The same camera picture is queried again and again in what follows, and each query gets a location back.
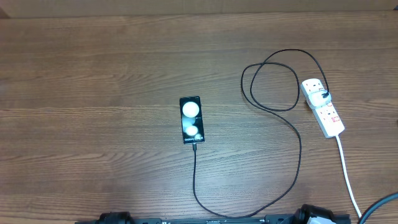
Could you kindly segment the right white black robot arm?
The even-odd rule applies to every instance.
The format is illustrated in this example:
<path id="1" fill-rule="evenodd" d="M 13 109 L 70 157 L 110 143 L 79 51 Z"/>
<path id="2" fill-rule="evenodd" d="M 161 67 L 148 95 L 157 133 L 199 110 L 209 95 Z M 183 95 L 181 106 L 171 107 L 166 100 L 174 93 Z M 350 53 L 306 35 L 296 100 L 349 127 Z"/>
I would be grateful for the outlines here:
<path id="1" fill-rule="evenodd" d="M 293 224 L 336 224 L 336 220 L 331 210 L 304 204 L 295 212 Z"/>

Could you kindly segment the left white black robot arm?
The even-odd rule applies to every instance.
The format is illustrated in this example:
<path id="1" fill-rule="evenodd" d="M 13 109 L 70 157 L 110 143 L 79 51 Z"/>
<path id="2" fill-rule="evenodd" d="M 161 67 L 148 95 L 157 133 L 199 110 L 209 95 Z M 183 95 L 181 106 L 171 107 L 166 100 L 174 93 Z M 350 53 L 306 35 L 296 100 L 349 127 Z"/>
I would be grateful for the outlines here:
<path id="1" fill-rule="evenodd" d="M 109 212 L 102 213 L 97 224 L 134 224 L 134 220 L 129 212 Z"/>

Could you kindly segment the black Galaxy phone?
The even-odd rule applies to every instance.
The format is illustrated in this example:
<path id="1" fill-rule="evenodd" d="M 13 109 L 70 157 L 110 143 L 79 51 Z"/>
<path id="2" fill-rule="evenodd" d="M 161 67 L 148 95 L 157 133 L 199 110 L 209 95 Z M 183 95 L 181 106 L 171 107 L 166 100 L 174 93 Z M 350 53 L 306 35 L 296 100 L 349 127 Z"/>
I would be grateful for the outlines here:
<path id="1" fill-rule="evenodd" d="M 200 97 L 183 97 L 179 103 L 183 143 L 198 144 L 205 142 Z"/>

